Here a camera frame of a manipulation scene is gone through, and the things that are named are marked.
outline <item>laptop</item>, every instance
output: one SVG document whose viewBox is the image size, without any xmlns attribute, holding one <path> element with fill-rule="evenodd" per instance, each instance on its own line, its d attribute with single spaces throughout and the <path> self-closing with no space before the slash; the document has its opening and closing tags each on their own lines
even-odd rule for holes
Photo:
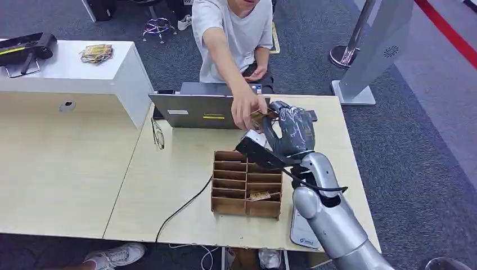
<svg viewBox="0 0 477 270">
<path fill-rule="evenodd" d="M 233 122 L 231 96 L 149 94 L 173 128 L 238 129 Z"/>
<path fill-rule="evenodd" d="M 250 88 L 255 94 L 262 93 L 262 85 L 257 83 L 250 83 Z M 175 92 L 177 95 L 217 95 L 217 96 L 231 96 L 232 91 L 226 83 L 199 83 L 199 82 L 184 82 L 181 90 Z"/>
</svg>

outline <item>man's arm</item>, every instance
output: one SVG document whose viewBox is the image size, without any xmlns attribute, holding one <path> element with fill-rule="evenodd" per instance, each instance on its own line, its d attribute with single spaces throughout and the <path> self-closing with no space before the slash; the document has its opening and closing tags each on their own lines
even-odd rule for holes
<svg viewBox="0 0 477 270">
<path fill-rule="evenodd" d="M 228 49 L 224 31 L 218 27 L 209 28 L 204 32 L 202 39 L 217 70 L 232 90 L 232 94 L 235 96 L 243 91 L 244 88 L 250 89 L 240 73 L 232 53 Z"/>
<path fill-rule="evenodd" d="M 219 74 L 232 90 L 233 104 L 231 110 L 235 124 L 241 129 L 253 129 L 250 114 L 256 109 L 260 109 L 262 113 L 266 114 L 267 103 L 265 99 L 252 92 L 240 73 L 227 46 L 223 29 L 211 27 L 204 32 L 202 39 Z"/>
<path fill-rule="evenodd" d="M 270 49 L 265 47 L 257 47 L 255 49 L 255 60 L 257 66 L 268 66 L 268 58 L 270 57 Z"/>
<path fill-rule="evenodd" d="M 272 5 L 270 4 L 267 21 L 263 28 L 262 36 L 260 37 L 260 42 L 258 43 L 258 46 L 255 49 L 256 69 L 249 77 L 245 78 L 249 82 L 256 82 L 258 80 L 261 80 L 263 76 L 265 75 L 265 73 L 267 73 L 270 49 L 273 47 L 272 20 L 273 20 L 273 13 L 272 13 Z"/>
</svg>

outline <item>gloved robot hand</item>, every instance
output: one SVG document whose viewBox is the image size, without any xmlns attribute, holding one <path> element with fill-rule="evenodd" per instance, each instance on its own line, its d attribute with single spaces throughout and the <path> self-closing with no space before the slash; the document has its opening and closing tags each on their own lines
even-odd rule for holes
<svg viewBox="0 0 477 270">
<path fill-rule="evenodd" d="M 289 106 L 283 101 L 270 103 L 270 109 L 278 114 L 282 137 L 272 128 L 272 119 L 262 119 L 262 129 L 274 153 L 292 159 L 300 159 L 314 149 L 314 129 L 310 114 L 302 108 Z"/>
</svg>

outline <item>robotic arm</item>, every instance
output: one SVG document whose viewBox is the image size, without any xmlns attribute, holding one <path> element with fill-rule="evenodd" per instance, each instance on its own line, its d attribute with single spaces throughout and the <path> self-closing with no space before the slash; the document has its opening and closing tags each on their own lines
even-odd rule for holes
<svg viewBox="0 0 477 270">
<path fill-rule="evenodd" d="M 262 130 L 273 151 L 247 133 L 236 150 L 265 168 L 280 168 L 292 178 L 293 203 L 309 223 L 337 269 L 394 269 L 369 241 L 339 187 L 329 159 L 314 152 L 314 129 L 309 113 L 282 101 L 270 108 L 278 115 L 279 138 L 272 119 L 262 119 Z M 292 167 L 291 172 L 285 167 Z"/>
</svg>

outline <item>shoe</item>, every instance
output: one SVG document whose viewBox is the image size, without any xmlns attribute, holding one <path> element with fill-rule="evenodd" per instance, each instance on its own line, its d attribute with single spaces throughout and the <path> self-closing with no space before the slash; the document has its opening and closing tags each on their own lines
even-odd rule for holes
<svg viewBox="0 0 477 270">
<path fill-rule="evenodd" d="M 184 17 L 184 19 L 180 20 L 180 21 L 177 21 L 177 28 L 180 30 L 180 31 L 184 31 L 186 30 L 187 27 L 189 27 L 189 25 L 192 24 L 192 16 L 191 15 L 186 15 Z"/>
<path fill-rule="evenodd" d="M 114 270 L 116 266 L 127 266 L 141 259 L 146 247 L 139 243 L 127 243 L 115 249 L 93 251 L 86 255 L 84 261 L 96 263 L 95 270 Z"/>
</svg>

